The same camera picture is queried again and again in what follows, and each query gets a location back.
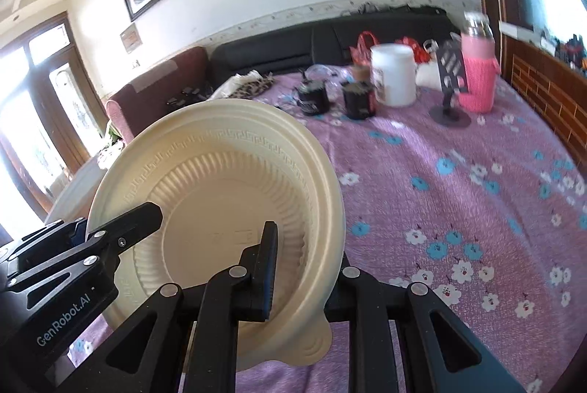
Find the white flower print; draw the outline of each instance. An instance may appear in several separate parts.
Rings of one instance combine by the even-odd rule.
[[[577,176],[577,183],[575,185],[575,193],[577,196],[583,196],[585,194],[585,181],[582,176]]]
[[[495,276],[495,269],[493,267],[483,266],[477,274],[483,282],[489,282]]]
[[[568,189],[573,189],[575,187],[575,180],[572,179],[570,176],[565,176],[562,179],[562,184],[564,184],[565,187]]]
[[[481,186],[483,184],[483,180],[481,178],[479,178],[477,175],[475,175],[474,173],[471,173],[469,175],[469,178],[471,178],[471,182],[475,183],[476,185]]]
[[[454,158],[456,158],[459,163],[462,163],[463,165],[467,164],[467,160],[459,152],[451,150],[450,154],[454,156]]]
[[[422,282],[422,284],[426,284],[428,287],[432,285],[433,280],[434,274],[429,270],[420,269],[412,276],[412,282]]]
[[[550,276],[553,286],[559,285],[562,282],[562,269],[560,267],[553,267]]]
[[[532,383],[529,383],[528,386],[526,386],[526,393],[538,393],[541,386],[542,380],[537,378]]]
[[[458,264],[453,266],[453,275],[451,279],[456,280],[459,284],[471,282],[471,275],[473,274],[473,266],[469,261],[460,260]]]
[[[497,298],[497,294],[487,294],[483,296],[483,303],[481,304],[481,307],[485,309],[485,312],[490,312],[495,310],[499,304],[500,299]]]
[[[412,229],[411,231],[406,232],[406,241],[417,246],[418,244],[424,244],[426,242],[426,236],[422,234],[420,229]]]
[[[456,305],[459,303],[461,298],[461,291],[457,290],[453,285],[439,285],[434,289],[434,293],[440,297],[440,299],[447,305]]]
[[[410,283],[406,279],[402,278],[389,279],[387,283],[392,286],[403,287],[404,289],[407,289],[407,286],[410,285]]]
[[[518,302],[518,307],[514,310],[519,319],[527,319],[528,316],[534,312],[534,302],[529,300],[522,300]]]
[[[359,182],[359,178],[360,176],[357,173],[351,172],[342,175],[338,181],[340,181],[340,184],[343,186],[353,186]]]
[[[569,305],[569,302],[570,302],[570,292],[563,292],[562,298],[561,298],[561,305],[563,307],[566,307],[567,305]]]
[[[473,165],[471,172],[477,177],[485,177],[487,175],[487,168],[483,165]]]

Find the pink thermos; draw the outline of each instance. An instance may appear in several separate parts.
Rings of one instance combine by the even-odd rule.
[[[469,112],[488,113],[493,108],[495,84],[501,73],[495,58],[495,40],[485,14],[467,12],[465,19],[462,49],[469,92],[459,93],[459,103]]]

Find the red plastic bag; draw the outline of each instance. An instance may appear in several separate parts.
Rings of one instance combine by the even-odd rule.
[[[365,37],[371,37],[373,43],[367,46]],[[372,32],[364,31],[359,36],[357,47],[350,48],[350,55],[353,58],[353,64],[355,66],[370,66],[371,65],[371,47],[379,45],[379,40],[374,36]]]
[[[419,45],[417,40],[410,37],[404,37],[403,39],[396,40],[395,43],[409,45],[414,51],[414,59],[416,60],[416,64],[426,64],[430,62],[430,54],[428,54],[428,52],[426,52],[424,48]]]

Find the metal rivet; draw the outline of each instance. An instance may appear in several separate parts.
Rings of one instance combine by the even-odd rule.
[[[179,291],[180,290],[177,288],[175,284],[165,284],[159,292],[164,297],[173,297]]]
[[[345,267],[342,270],[342,275],[349,279],[356,279],[359,277],[361,271],[356,267]]]
[[[415,295],[426,295],[428,293],[428,286],[422,284],[422,282],[416,282],[412,284],[411,290]]]
[[[90,256],[90,257],[86,257],[83,260],[83,265],[84,266],[91,266],[93,263],[95,263],[98,260],[98,256]]]
[[[242,266],[234,266],[228,271],[232,278],[243,278],[247,275],[247,268]]]

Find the red sofa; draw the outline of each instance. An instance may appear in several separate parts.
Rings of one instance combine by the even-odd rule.
[[[185,87],[199,88],[208,55],[193,47],[158,63],[126,84],[106,102],[106,113],[126,143],[167,114],[166,102]]]

